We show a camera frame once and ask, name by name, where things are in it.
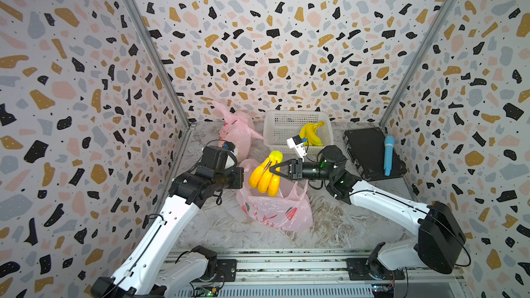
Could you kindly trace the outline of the yellow banana bunch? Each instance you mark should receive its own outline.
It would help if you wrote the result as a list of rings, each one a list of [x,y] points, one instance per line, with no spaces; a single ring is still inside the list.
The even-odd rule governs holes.
[[[280,176],[271,171],[272,167],[282,163],[283,154],[279,151],[272,151],[269,156],[251,174],[249,185],[256,188],[260,193],[267,193],[268,196],[275,197],[280,189]]]

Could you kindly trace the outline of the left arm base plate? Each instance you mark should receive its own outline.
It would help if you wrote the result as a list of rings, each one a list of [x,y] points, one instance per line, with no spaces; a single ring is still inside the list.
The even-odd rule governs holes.
[[[218,259],[208,262],[206,272],[196,281],[207,284],[215,282],[234,282],[236,278],[237,260]]]

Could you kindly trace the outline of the pink plastic bag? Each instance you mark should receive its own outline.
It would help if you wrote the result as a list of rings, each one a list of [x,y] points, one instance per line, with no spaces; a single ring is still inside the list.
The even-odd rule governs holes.
[[[237,191],[236,200],[240,208],[251,219],[265,226],[283,231],[300,232],[313,226],[313,214],[309,201],[308,183],[280,179],[280,190],[274,197],[251,188],[248,180],[259,166],[254,159],[242,162],[244,168],[243,188]]]
[[[216,110],[224,116],[224,125],[219,131],[219,138],[234,143],[237,149],[237,162],[248,157],[252,138],[264,140],[263,136],[255,130],[252,117],[243,111],[232,113],[225,105],[213,102]]]

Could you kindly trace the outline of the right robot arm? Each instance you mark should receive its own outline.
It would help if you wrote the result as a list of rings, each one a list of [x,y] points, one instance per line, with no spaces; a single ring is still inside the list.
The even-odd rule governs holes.
[[[330,195],[346,204],[369,209],[408,230],[409,240],[379,243],[369,255],[360,274],[383,280],[397,269],[427,267],[450,274],[465,252],[465,235],[448,205],[430,205],[385,192],[345,168],[346,157],[337,146],[327,146],[317,161],[290,159],[269,168],[271,174],[291,181],[326,181]]]

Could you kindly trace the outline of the greenish banana bunch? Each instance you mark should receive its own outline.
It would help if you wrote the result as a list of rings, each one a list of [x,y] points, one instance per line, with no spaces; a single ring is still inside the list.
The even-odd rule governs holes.
[[[317,130],[323,127],[324,122],[319,121],[315,123],[306,124],[300,131],[299,136],[304,140],[304,146],[323,146],[321,139],[317,136]]]

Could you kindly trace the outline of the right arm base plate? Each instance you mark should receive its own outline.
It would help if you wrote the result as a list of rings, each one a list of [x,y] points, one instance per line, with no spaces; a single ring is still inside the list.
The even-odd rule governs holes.
[[[405,274],[402,270],[387,270],[384,266],[370,264],[366,257],[355,257],[346,259],[346,271],[351,281],[370,281],[370,280],[405,280]]]

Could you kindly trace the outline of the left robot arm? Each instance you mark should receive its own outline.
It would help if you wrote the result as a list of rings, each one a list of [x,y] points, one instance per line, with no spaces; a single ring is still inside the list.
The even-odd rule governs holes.
[[[237,147],[223,141],[208,142],[198,162],[172,180],[161,210],[147,218],[152,222],[139,245],[111,277],[99,277],[92,285],[94,297],[174,297],[195,280],[219,277],[216,252],[196,246],[164,268],[169,252],[187,224],[210,197],[222,203],[224,189],[241,189],[244,169],[237,161]]]

